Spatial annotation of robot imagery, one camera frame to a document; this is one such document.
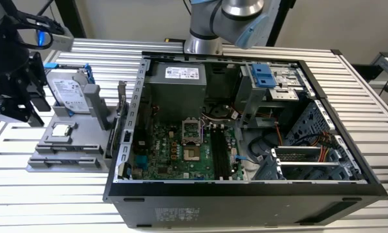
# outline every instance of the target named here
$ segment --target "white label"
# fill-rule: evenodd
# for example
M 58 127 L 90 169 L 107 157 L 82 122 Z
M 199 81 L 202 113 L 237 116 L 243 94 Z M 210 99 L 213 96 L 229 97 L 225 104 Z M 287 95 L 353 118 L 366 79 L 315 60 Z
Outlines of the white label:
M 166 79 L 201 79 L 199 68 L 169 67 Z
M 239 116 L 239 113 L 238 111 L 234 111 L 234 114 L 233 114 L 233 119 L 237 120 L 238 119 L 238 116 Z
M 83 90 L 75 80 L 54 79 L 54 84 L 65 106 L 74 112 L 89 112 Z
M 161 222 L 198 221 L 201 208 L 157 208 L 155 215 Z

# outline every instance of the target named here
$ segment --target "metal frame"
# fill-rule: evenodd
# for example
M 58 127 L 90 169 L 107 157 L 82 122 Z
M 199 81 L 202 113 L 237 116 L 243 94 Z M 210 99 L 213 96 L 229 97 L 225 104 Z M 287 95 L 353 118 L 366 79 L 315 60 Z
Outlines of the metal frame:
M 182 52 L 183 48 L 181 43 L 77 39 L 73 53 L 54 52 L 54 55 L 49 57 L 47 61 L 71 65 L 90 63 L 94 68 L 97 83 L 102 86 L 102 97 L 106 98 L 109 105 L 114 106 L 118 103 L 117 86 L 119 80 L 127 80 L 131 84 L 127 86 L 127 98 L 131 100 L 133 84 L 135 82 L 143 50 Z M 314 78 L 319 81 L 346 130 L 388 191 L 388 111 L 377 102 L 377 97 L 371 95 L 371 90 L 365 88 L 363 85 L 359 85 L 358 80 L 361 77 L 355 75 L 357 72 L 353 71 L 353 74 L 350 73 L 350 69 L 343 65 L 337 55 L 330 50 L 266 47 L 254 47 L 250 50 L 242 50 L 231 45 L 225 45 L 225 54 L 306 60 L 307 66 L 314 73 Z M 54 97 L 49 89 L 46 92 L 49 95 L 47 99 L 53 102 Z M 54 112 L 41 113 L 46 123 L 50 122 L 53 115 Z M 73 209 L 74 205 L 78 206 L 81 202 L 83 203 L 89 200 L 89 195 L 94 197 L 93 195 L 98 194 L 98 200 L 102 200 L 101 192 L 95 191 L 97 188 L 99 190 L 102 187 L 99 188 L 95 184 L 105 185 L 106 178 L 97 179 L 78 174 L 81 176 L 79 182 L 77 181 L 78 178 L 71 174 L 50 174 L 54 178 L 47 178 L 49 180 L 43 180 L 42 174 L 41 178 L 38 176 L 39 174 L 30 173 L 23 174 L 23 176 L 20 175 L 18 169 L 24 170 L 33 150 L 43 133 L 43 128 L 31 128 L 24 123 L 8 123 L 0 133 L 0 174 L 3 174 L 3 176 L 0 175 L 0 204 L 3 204 L 0 205 L 3 206 L 0 210 L 11 211 L 15 207 L 12 203 L 22 203 L 26 206 L 26 210 L 12 212 L 12 215 L 27 215 L 27 209 L 30 209 L 30 214 L 34 211 L 34 213 L 42 215 L 37 218 L 30 217 L 29 220 L 27 218 L 19 219 L 14 216 L 0 216 L 0 229 L 14 230 L 14 226 L 7 226 L 11 222 L 12 225 L 18 225 L 19 230 L 23 229 L 27 231 L 38 231 L 39 229 L 46 231 L 50 228 L 47 224 L 53 224 L 53 229 L 59 231 L 73 230 L 74 228 L 71 226 L 75 226 L 77 231 L 82 229 L 90 230 L 90 228 L 111 229 L 114 231 L 127 230 L 125 224 L 118 224 L 122 218 L 114 206 L 103 205 L 102 207 L 101 203 L 93 201 L 87 204 L 87 210 L 90 211 L 82 211 L 78 207 Z M 27 200 L 26 196 L 23 196 L 24 193 L 33 190 L 39 195 L 37 196 L 38 200 L 35 202 Z M 49 190 L 54 190 L 53 196 L 49 196 Z M 61 208 L 55 209 L 55 205 L 50 203 L 71 203 L 73 208 L 67 207 L 63 211 Z M 46 213 L 35 210 L 38 204 L 47 204 Z M 274 229 L 266 227 L 187 229 L 187 232 L 193 233 L 199 231 L 203 233 L 229 231 L 258 233 L 273 232 Z M 386 231 L 388 233 L 388 199 L 377 202 L 366 209 L 353 213 L 327 226 L 286 227 L 277 229 L 277 231 L 283 233 L 297 231 L 323 231 L 325 233 L 369 231 L 369 233 L 381 233 Z

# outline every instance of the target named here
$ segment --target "black cable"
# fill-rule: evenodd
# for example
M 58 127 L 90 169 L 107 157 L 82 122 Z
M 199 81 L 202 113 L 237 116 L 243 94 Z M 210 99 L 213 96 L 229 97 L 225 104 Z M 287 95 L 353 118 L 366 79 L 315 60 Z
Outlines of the black cable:
M 186 5 L 186 9 L 187 9 L 187 11 L 189 11 L 189 14 L 193 15 L 193 12 L 190 11 L 190 8 L 189 8 L 189 5 L 187 5 L 186 0 L 183 0 L 183 2 L 185 2 L 185 5 Z
M 257 138 L 255 138 L 255 139 L 249 143 L 249 145 L 247 145 L 247 151 L 249 151 L 249 153 L 250 153 L 253 156 L 255 156 L 255 157 L 259 157 L 261 155 L 259 155 L 258 153 L 254 152 L 253 145 L 254 145 L 257 142 L 259 142 L 259 140 L 261 140 L 262 138 L 263 138 L 262 136 L 257 137 Z
M 301 146 L 303 144 L 306 144 L 307 147 L 311 146 L 311 143 L 309 141 L 302 141 L 299 143 L 295 143 L 295 146 Z
M 249 161 L 249 162 L 251 162 L 253 164 L 261 164 L 261 163 L 254 162 L 254 161 L 250 160 L 250 159 L 237 159 L 237 160 L 239 160 L 239 161 Z
M 54 20 L 57 21 L 55 14 L 54 14 L 54 9 L 53 9 L 53 5 L 51 5 L 51 13 L 53 13 Z
M 46 5 L 43 6 L 43 8 L 41 9 L 41 11 L 38 13 L 39 16 L 42 16 L 45 14 L 45 12 L 49 9 L 49 7 L 51 6 L 53 2 L 54 2 L 54 0 L 47 1 Z
M 305 139 L 307 138 L 311 138 L 311 137 L 317 137 L 317 136 L 321 136 L 322 134 L 321 133 L 314 133 L 314 134 L 309 134 L 307 136 L 303 136 L 302 138 L 299 138 L 295 143 L 293 144 L 293 146 L 297 146 L 297 144 L 303 141 Z
M 383 93 L 383 91 L 385 91 L 385 88 L 386 88 L 387 84 L 388 84 L 388 80 L 387 80 L 387 83 L 386 83 L 386 85 L 383 86 L 383 89 L 382 89 L 382 91 L 381 91 L 381 94 L 379 94 L 379 96 L 382 96 L 382 93 Z

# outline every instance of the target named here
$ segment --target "cable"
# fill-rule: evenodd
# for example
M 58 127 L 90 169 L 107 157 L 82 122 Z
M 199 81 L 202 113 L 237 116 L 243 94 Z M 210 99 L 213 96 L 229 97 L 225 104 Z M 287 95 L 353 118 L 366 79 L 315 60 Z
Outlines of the cable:
M 230 120 L 231 118 L 227 118 L 227 117 L 211 117 L 209 116 L 207 113 L 202 113 L 203 116 L 209 119 L 209 120 L 213 120 L 213 121 L 225 121 L 225 120 Z
M 46 5 L 43 6 L 43 8 L 41 9 L 41 11 L 38 12 L 38 16 L 42 16 L 46 12 L 46 10 L 49 9 L 49 7 L 51 6 L 54 0 L 49 0 Z
M 261 155 L 254 152 L 253 145 L 259 142 L 261 139 L 263 139 L 263 136 L 257 137 L 247 145 L 247 151 L 255 157 L 259 157 Z
M 385 91 L 385 88 L 386 88 L 387 84 L 388 84 L 388 80 L 387 80 L 387 83 L 386 83 L 386 85 L 383 86 L 383 89 L 382 89 L 382 91 L 381 91 L 381 94 L 379 94 L 379 96 L 382 96 L 382 93 L 383 93 L 383 91 Z
M 53 5 L 51 5 L 51 13 L 53 13 L 54 20 L 57 21 L 55 14 L 54 14 L 54 9 L 53 9 Z
M 254 162 L 254 161 L 250 160 L 250 159 L 241 159 L 241 158 L 237 158 L 237 159 L 239 159 L 239 160 L 245 160 L 245 161 L 249 161 L 249 162 L 251 162 L 253 164 L 261 164 L 261 163 Z
M 190 11 L 190 8 L 189 8 L 189 5 L 187 5 L 186 0 L 183 0 L 183 2 L 185 2 L 185 5 L 186 5 L 186 9 L 187 9 L 187 11 L 189 11 L 189 14 L 193 15 L 193 12 Z
M 278 143 L 282 146 L 283 145 L 283 141 L 282 141 L 282 135 L 281 135 L 278 123 L 275 123 L 275 126 L 277 126 L 277 133 L 278 133 Z
M 321 133 L 314 133 L 314 134 L 309 134 L 307 136 L 303 136 L 302 138 L 299 138 L 295 143 L 293 144 L 293 146 L 297 145 L 297 143 L 299 143 L 302 140 L 307 139 L 307 138 L 311 138 L 311 137 L 317 137 L 317 136 L 322 136 Z
M 318 162 L 323 160 L 323 154 L 325 154 L 325 146 L 322 146 L 322 152 L 319 154 Z
M 323 162 L 326 162 L 326 156 L 329 155 L 330 152 L 330 148 L 326 150 L 325 154 L 323 154 Z

